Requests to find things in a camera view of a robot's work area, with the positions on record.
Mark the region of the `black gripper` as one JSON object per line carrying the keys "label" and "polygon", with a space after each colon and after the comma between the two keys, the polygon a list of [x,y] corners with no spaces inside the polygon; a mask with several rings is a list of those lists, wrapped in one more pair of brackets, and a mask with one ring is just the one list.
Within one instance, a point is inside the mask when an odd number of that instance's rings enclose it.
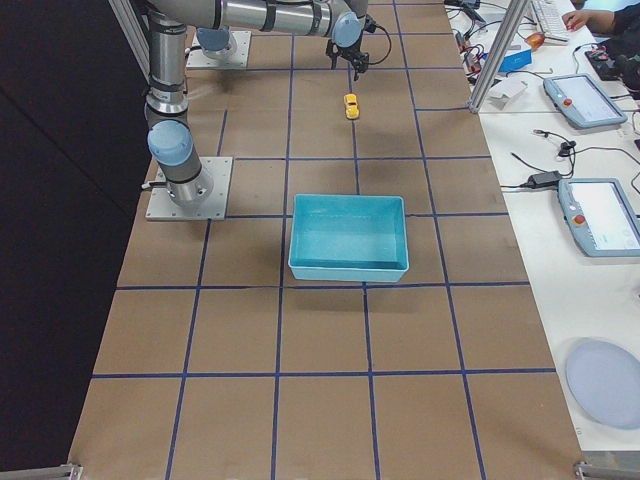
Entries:
{"label": "black gripper", "polygon": [[327,41],[325,54],[330,59],[330,68],[337,67],[339,58],[346,60],[353,69],[353,80],[357,81],[372,64],[370,55],[361,51],[364,32],[374,33],[377,23],[366,14],[358,18],[355,14],[341,14]]}

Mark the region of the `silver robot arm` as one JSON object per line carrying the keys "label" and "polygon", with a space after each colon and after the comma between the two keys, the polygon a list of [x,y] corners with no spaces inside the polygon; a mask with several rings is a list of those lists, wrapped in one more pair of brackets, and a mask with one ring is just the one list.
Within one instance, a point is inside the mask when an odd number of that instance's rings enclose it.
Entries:
{"label": "silver robot arm", "polygon": [[149,90],[145,116],[149,150],[165,179],[171,202],[184,209],[212,197],[216,182],[197,153],[188,125],[190,54],[210,62],[197,80],[236,78],[233,56],[250,43],[254,31],[327,38],[326,54],[343,58],[355,72],[370,64],[361,51],[365,32],[377,25],[365,1],[147,1]]}

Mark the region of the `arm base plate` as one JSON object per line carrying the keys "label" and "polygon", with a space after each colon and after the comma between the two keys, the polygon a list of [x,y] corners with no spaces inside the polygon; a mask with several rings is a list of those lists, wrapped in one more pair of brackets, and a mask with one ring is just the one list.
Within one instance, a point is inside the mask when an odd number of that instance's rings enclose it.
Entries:
{"label": "arm base plate", "polygon": [[201,157],[201,171],[190,182],[170,182],[158,170],[142,185],[150,192],[149,221],[221,221],[225,219],[232,177],[232,157]]}
{"label": "arm base plate", "polygon": [[251,43],[250,31],[229,29],[196,30],[187,49],[186,68],[190,70],[245,70]]}

